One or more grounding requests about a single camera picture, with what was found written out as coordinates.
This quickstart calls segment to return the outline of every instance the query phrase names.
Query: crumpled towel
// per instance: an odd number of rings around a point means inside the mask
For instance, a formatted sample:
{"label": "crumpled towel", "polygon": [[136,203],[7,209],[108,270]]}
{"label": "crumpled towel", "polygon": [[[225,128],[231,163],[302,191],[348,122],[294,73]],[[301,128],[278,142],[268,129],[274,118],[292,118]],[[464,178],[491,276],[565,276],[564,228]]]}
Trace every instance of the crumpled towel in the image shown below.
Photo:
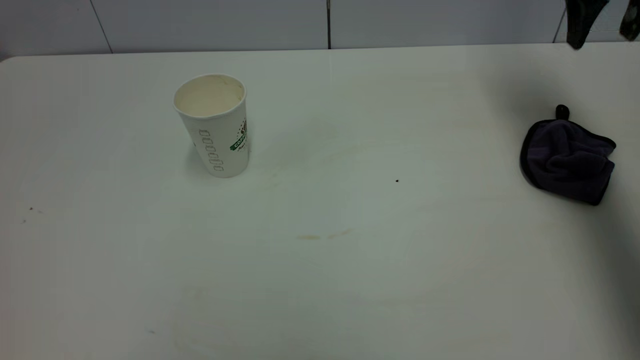
{"label": "crumpled towel", "polygon": [[598,205],[613,172],[614,163],[607,156],[616,143],[569,121],[564,105],[558,105],[556,117],[530,128],[520,166],[535,187]]}

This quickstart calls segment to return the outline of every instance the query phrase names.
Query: table surface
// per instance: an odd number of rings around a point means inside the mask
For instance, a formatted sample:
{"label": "table surface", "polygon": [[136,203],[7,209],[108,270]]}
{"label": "table surface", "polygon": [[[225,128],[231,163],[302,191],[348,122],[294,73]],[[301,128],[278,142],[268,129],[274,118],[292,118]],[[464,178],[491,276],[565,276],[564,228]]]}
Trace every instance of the table surface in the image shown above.
{"label": "table surface", "polygon": [[[172,95],[247,86],[205,170]],[[637,359],[640,44],[0,63],[0,357]],[[618,143],[592,207],[518,154],[557,104]]]}

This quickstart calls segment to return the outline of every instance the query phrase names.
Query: brown stain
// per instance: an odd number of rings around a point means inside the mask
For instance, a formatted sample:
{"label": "brown stain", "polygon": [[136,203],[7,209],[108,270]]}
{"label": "brown stain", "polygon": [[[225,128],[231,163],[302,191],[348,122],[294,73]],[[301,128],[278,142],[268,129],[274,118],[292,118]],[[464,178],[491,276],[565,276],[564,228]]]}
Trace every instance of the brown stain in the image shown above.
{"label": "brown stain", "polygon": [[339,233],[339,234],[332,234],[332,235],[327,236],[326,238],[328,238],[329,240],[331,240],[331,239],[335,239],[335,238],[337,238],[338,236],[347,235],[347,234],[348,234],[348,233],[350,233],[351,231],[353,231],[353,229],[346,229],[345,231],[343,231],[343,232],[341,232],[341,233]]}
{"label": "brown stain", "polygon": [[298,240],[320,240],[321,237],[318,235],[298,235],[296,237]]}
{"label": "brown stain", "polygon": [[214,354],[237,359],[241,348],[226,330],[223,338],[210,338],[202,334],[202,326],[217,326],[226,329],[228,324],[212,312],[214,297],[210,288],[185,286],[182,298],[174,310],[171,320],[171,335],[174,348],[189,359],[210,359]]}

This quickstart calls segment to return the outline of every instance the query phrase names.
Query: white paper cup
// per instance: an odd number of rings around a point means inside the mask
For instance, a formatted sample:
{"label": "white paper cup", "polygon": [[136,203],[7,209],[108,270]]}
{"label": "white paper cup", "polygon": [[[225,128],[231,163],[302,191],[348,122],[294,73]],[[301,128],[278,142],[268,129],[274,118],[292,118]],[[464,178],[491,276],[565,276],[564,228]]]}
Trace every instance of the white paper cup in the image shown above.
{"label": "white paper cup", "polygon": [[224,74],[197,76],[173,96],[173,107],[213,176],[236,176],[249,162],[245,99],[244,84]]}

